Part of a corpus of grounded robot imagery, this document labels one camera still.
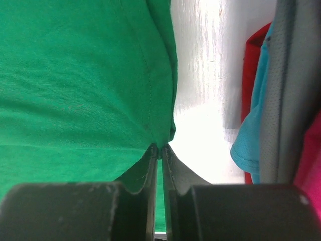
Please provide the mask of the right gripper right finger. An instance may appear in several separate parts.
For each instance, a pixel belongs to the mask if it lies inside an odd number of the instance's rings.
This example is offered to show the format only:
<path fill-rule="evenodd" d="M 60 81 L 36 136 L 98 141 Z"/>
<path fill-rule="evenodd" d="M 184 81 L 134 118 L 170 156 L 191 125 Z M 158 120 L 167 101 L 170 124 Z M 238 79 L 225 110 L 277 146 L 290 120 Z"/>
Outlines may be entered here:
<path fill-rule="evenodd" d="M 195 187 L 210 185 L 174 153 L 162 147 L 163 190 L 167 240 L 201 240 Z"/>

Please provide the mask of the green t-shirt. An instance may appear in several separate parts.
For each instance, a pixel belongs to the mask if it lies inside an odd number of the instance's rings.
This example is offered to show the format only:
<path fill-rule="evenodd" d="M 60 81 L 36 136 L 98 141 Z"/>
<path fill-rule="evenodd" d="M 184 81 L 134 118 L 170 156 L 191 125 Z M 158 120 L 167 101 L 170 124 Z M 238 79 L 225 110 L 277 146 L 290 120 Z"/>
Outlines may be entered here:
<path fill-rule="evenodd" d="M 170 1 L 1 1 L 1 196 L 112 181 L 175 133 Z"/>

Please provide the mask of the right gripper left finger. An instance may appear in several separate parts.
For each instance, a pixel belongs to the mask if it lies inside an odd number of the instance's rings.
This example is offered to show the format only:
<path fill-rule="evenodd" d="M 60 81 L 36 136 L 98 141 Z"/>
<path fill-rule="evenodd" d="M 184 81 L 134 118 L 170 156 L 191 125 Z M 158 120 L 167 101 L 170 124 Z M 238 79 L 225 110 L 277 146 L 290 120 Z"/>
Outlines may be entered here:
<path fill-rule="evenodd" d="M 151 145 L 142 158 L 116 179 L 118 208 L 114 240 L 154 240 L 158 148 Z"/>

